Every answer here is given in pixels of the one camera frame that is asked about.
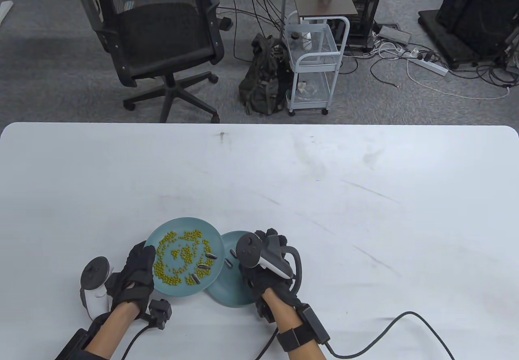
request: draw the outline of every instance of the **forearm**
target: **forearm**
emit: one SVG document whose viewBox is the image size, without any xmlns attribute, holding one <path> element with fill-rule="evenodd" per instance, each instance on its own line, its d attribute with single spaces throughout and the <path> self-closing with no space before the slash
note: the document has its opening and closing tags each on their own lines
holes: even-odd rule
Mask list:
<svg viewBox="0 0 519 360">
<path fill-rule="evenodd" d="M 267 289 L 263 294 L 281 333 L 302 325 L 302 321 L 296 310 L 278 298 L 272 289 Z M 301 345 L 299 348 L 289 352 L 290 360 L 326 360 L 324 354 L 315 340 Z"/>
<path fill-rule="evenodd" d="M 121 303 L 113 310 L 85 351 L 109 359 L 121 342 L 131 323 L 139 315 L 135 303 Z"/>
</svg>

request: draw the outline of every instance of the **white table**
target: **white table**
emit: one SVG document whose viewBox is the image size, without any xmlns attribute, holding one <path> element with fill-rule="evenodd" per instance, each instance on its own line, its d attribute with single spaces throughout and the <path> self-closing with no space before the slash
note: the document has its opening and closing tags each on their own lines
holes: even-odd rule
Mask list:
<svg viewBox="0 0 519 360">
<path fill-rule="evenodd" d="M 196 216 L 222 233 L 286 234 L 300 298 L 338 353 L 414 310 L 457 360 L 516 359 L 518 193 L 506 127 L 13 124 L 0 139 L 2 358 L 53 359 L 89 325 L 85 263 L 121 269 L 158 225 Z M 274 328 L 205 293 L 171 302 L 166 329 L 128 360 L 253 359 Z M 274 343 L 265 358 L 286 357 Z M 447 358 L 406 317 L 362 359 Z"/>
</svg>

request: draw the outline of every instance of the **black backpack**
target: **black backpack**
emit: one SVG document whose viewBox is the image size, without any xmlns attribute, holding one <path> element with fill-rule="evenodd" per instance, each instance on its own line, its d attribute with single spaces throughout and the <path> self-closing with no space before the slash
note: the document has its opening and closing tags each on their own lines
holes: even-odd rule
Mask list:
<svg viewBox="0 0 519 360">
<path fill-rule="evenodd" d="M 270 116 L 283 110 L 294 80 L 287 46 L 279 38 L 257 34 L 252 47 L 252 64 L 238 86 L 240 101 L 248 115 L 254 110 Z"/>
</svg>

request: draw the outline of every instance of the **chair base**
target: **chair base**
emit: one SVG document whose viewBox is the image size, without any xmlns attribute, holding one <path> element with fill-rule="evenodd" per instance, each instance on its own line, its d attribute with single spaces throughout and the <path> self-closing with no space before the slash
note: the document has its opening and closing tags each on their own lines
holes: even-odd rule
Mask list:
<svg viewBox="0 0 519 360">
<path fill-rule="evenodd" d="M 159 119 L 160 123 L 165 123 L 167 121 L 167 116 L 169 116 L 169 112 L 171 110 L 171 105 L 175 98 L 183 99 L 186 102 L 191 103 L 193 106 L 196 106 L 204 111 L 207 111 L 213 115 L 211 118 L 211 123 L 219 123 L 220 117 L 218 116 L 218 112 L 213 106 L 208 105 L 204 101 L 198 99 L 191 93 L 187 92 L 186 88 L 193 86 L 201 82 L 202 80 L 209 80 L 211 83 L 218 82 L 218 76 L 214 75 L 211 71 L 207 71 L 204 73 L 200 73 L 195 76 L 191 76 L 189 78 L 184 78 L 180 80 L 175 80 L 173 74 L 165 75 L 164 77 L 164 85 L 155 87 L 154 89 L 148 90 L 146 92 L 135 95 L 131 98 L 127 98 L 123 101 L 123 106 L 128 111 L 135 110 L 135 103 L 146 101 L 148 99 L 157 98 L 159 96 L 163 96 L 164 103 L 163 109 L 161 112 L 161 118 Z"/>
</svg>

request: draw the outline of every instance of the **wrist strap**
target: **wrist strap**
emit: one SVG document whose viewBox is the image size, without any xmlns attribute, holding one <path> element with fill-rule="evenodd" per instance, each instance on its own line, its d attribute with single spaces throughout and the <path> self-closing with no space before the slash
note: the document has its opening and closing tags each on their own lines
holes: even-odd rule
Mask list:
<svg viewBox="0 0 519 360">
<path fill-rule="evenodd" d="M 285 352 L 292 352 L 314 338 L 315 333 L 309 324 L 303 324 L 278 334 L 278 341 Z"/>
</svg>

